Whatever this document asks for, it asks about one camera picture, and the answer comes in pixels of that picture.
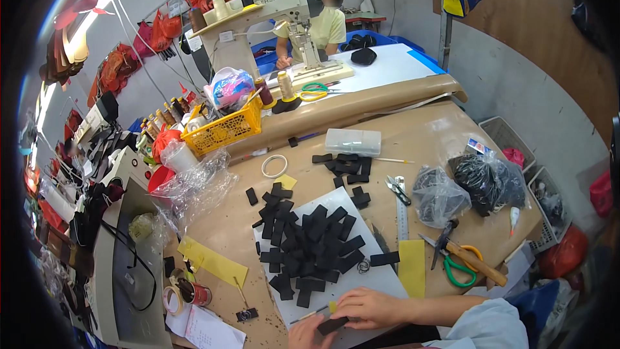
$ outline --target paper note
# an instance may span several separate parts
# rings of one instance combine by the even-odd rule
[[[213,317],[199,307],[192,307],[185,337],[199,349],[241,349],[245,333]]]
[[[424,298],[424,240],[402,240],[398,245],[398,278],[409,298]]]
[[[233,278],[237,277],[239,286],[243,288],[245,276],[247,275],[247,267],[223,257],[221,254],[210,250],[188,236],[183,236],[177,251],[191,260],[193,265],[205,268],[207,271],[232,286],[237,286]]]
[[[274,182],[282,182],[282,188],[284,190],[292,190],[293,186],[295,186],[295,183],[297,183],[297,180],[292,176],[282,174],[282,176],[275,178]]]

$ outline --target industrial sewing machine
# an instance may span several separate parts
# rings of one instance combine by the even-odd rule
[[[247,40],[250,26],[269,19],[275,27],[289,26],[289,36],[301,46],[303,65],[293,67],[293,89],[299,90],[309,82],[329,82],[353,76],[353,69],[341,60],[323,60],[310,40],[308,30],[312,18],[324,8],[321,0],[254,0],[255,6],[244,8],[241,0],[225,3],[226,9],[216,9],[204,15],[207,27],[190,37],[200,36],[210,58],[213,71],[223,67],[243,69],[254,78],[259,76],[256,61]]]

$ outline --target worker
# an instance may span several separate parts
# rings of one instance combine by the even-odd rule
[[[455,295],[399,299],[359,287],[341,296],[337,305],[336,312],[330,318],[353,319],[345,324],[345,327],[353,329],[381,329],[401,323],[452,328],[444,340],[425,342],[423,346],[461,349],[529,347],[528,335],[519,320],[518,311],[501,298]],[[324,319],[324,315],[317,314],[294,325],[288,332],[288,349],[328,349],[337,331],[324,337],[321,344],[314,343],[314,330]]]
[[[338,44],[346,42],[345,14],[337,8],[342,4],[342,0],[323,0],[323,4],[325,7],[321,14],[310,18],[309,34],[314,46],[317,49],[324,49],[325,53],[331,56],[338,50]],[[278,69],[284,69],[303,61],[299,45],[295,40],[291,40],[293,56],[288,56],[288,26],[274,31],[274,34],[278,36],[275,47],[276,54],[278,54],[275,66]]]

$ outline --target paintbrush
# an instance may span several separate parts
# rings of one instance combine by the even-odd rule
[[[306,318],[310,318],[310,317],[312,317],[313,315],[315,315],[316,313],[318,313],[319,311],[323,311],[323,310],[325,310],[325,309],[326,309],[326,308],[328,308],[328,307],[329,307],[329,305],[328,305],[328,304],[326,304],[326,305],[325,305],[325,306],[323,306],[322,308],[320,308],[320,309],[318,309],[318,310],[315,310],[315,311],[313,311],[313,312],[311,312],[311,313],[308,313],[308,314],[304,315],[303,317],[301,317],[301,318],[299,318],[299,319],[296,319],[295,321],[293,321],[293,322],[289,323],[289,325],[292,325],[292,324],[297,323],[297,322],[299,322],[299,321],[303,321],[303,320],[305,320]]]

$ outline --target masking tape roll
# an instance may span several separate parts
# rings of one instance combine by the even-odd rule
[[[177,309],[174,310],[173,306],[171,306],[171,303],[175,303],[172,297],[176,297],[176,305],[177,305]],[[169,312],[170,314],[173,315],[178,315],[183,311],[183,298],[181,298],[181,292],[179,291],[179,288],[176,286],[167,286],[166,288],[164,288],[164,292],[162,293],[162,298],[164,301],[164,307],[166,308],[167,312]]]

